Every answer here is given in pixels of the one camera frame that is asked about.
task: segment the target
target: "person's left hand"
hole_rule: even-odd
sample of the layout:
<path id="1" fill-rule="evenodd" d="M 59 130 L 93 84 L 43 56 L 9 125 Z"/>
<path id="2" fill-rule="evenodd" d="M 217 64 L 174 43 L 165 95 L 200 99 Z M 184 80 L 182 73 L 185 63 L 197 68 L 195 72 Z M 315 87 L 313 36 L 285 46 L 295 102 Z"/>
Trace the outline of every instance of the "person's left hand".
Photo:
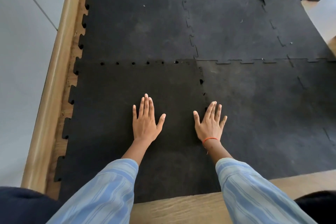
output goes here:
<path id="1" fill-rule="evenodd" d="M 145 94 L 141 99 L 139 117 L 137 117 L 136 106 L 133 105 L 134 141 L 145 141 L 151 144 L 161 132 L 165 118 L 166 114 L 161 115 L 158 124 L 155 124 L 153 100 Z"/>

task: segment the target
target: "orange string bracelet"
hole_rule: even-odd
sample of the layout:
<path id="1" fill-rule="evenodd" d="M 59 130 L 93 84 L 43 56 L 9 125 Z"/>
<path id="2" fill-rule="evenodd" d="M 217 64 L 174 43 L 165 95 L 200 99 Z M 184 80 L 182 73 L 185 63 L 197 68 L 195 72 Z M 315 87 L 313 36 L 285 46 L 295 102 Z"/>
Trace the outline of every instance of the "orange string bracelet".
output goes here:
<path id="1" fill-rule="evenodd" d="M 216 139 L 216 140 L 219 141 L 219 139 L 216 138 L 216 137 L 208 137 L 208 138 L 204 139 L 203 142 L 202 142 L 204 148 L 205 148 L 204 143 L 205 143 L 205 141 L 208 140 L 208 139 Z"/>

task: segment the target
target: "striped sleeve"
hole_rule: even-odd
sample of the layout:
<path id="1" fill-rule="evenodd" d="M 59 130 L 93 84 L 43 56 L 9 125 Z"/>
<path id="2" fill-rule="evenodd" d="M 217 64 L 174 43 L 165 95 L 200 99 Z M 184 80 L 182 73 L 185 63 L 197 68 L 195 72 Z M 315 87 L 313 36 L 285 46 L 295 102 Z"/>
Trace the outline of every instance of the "striped sleeve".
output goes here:
<path id="1" fill-rule="evenodd" d="M 234 224 L 316 224 L 284 192 L 248 164 L 232 158 L 222 158 L 216 163 L 216 172 Z"/>
<path id="2" fill-rule="evenodd" d="M 129 223 L 138 164 L 132 159 L 109 163 L 76 192 L 47 224 Z"/>

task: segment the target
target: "finger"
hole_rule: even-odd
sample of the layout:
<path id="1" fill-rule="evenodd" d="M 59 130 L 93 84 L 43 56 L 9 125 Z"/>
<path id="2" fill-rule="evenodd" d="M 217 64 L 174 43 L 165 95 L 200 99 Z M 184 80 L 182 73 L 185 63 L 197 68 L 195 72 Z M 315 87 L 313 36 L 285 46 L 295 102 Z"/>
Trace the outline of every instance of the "finger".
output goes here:
<path id="1" fill-rule="evenodd" d="M 224 116 L 224 118 L 222 119 L 222 121 L 219 123 L 219 127 L 221 129 L 224 128 L 224 125 L 225 125 L 225 122 L 226 122 L 227 118 L 228 118 L 227 116 Z"/>
<path id="2" fill-rule="evenodd" d="M 159 131 L 159 133 L 162 130 L 163 123 L 165 122 L 166 114 L 161 115 L 159 122 L 156 125 L 156 129 Z"/>
<path id="3" fill-rule="evenodd" d="M 195 126 L 199 126 L 200 125 L 200 117 L 198 115 L 198 112 L 194 111 L 194 120 L 195 120 Z"/>
<path id="4" fill-rule="evenodd" d="M 210 114 L 211 114 L 211 111 L 212 111 L 212 107 L 214 106 L 215 102 L 211 102 L 207 111 L 205 112 L 205 115 L 204 115 L 204 118 L 203 119 L 209 119 L 210 118 Z"/>
<path id="5" fill-rule="evenodd" d="M 215 121 L 217 123 L 219 123 L 219 120 L 221 119 L 221 112 L 222 112 L 222 105 L 218 105 L 218 109 L 215 116 Z"/>
<path id="6" fill-rule="evenodd" d="M 211 110 L 210 119 L 215 119 L 216 105 L 217 105 L 217 102 L 215 101 L 215 104 L 213 105 L 212 110 Z"/>
<path id="7" fill-rule="evenodd" d="M 139 118 L 144 115 L 144 105 L 145 105 L 145 98 L 142 97 L 141 102 L 140 102 L 140 107 L 139 107 Z"/>
<path id="8" fill-rule="evenodd" d="M 133 105 L 133 121 L 137 120 L 137 107 Z"/>
<path id="9" fill-rule="evenodd" d="M 143 111 L 143 114 L 145 116 L 149 116 L 149 100 L 148 100 L 148 95 L 145 94 L 145 109 Z"/>
<path id="10" fill-rule="evenodd" d="M 149 117 L 154 118 L 154 103 L 152 98 L 148 98 L 149 100 Z"/>

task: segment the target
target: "wooden floor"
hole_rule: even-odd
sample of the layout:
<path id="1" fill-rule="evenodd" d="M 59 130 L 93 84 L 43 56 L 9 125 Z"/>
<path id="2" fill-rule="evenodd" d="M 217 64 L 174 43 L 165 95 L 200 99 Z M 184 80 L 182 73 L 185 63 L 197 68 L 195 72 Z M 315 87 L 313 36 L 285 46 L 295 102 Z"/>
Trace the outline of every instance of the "wooden floor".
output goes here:
<path id="1" fill-rule="evenodd" d="M 85 34 L 85 29 L 82 27 L 81 22 L 83 14 L 87 14 L 88 11 L 84 5 L 85 0 L 79 0 L 75 25 L 76 33 L 73 38 L 71 60 L 64 88 L 61 114 L 58 120 L 55 146 L 47 178 L 46 194 L 54 199 L 58 198 L 61 185 L 61 182 L 53 182 L 57 158 L 65 155 L 67 148 L 67 140 L 61 138 L 64 119 L 71 117 L 73 111 L 73 106 L 68 103 L 69 90 L 71 85 L 77 84 L 77 76 L 73 73 L 73 66 L 75 58 L 81 57 L 82 55 L 82 51 L 78 48 L 78 39 L 80 34 Z M 303 5 L 308 9 L 314 4 L 305 1 Z M 336 54 L 336 38 L 332 39 L 328 45 Z M 336 189 L 335 181 L 336 170 L 276 179 L 272 182 L 284 190 L 284 192 L 288 193 L 290 197 L 296 198 L 313 191 Z M 131 216 L 131 223 L 200 223 L 204 221 L 208 223 L 231 223 L 221 193 L 171 198 L 137 204 L 133 207 Z"/>

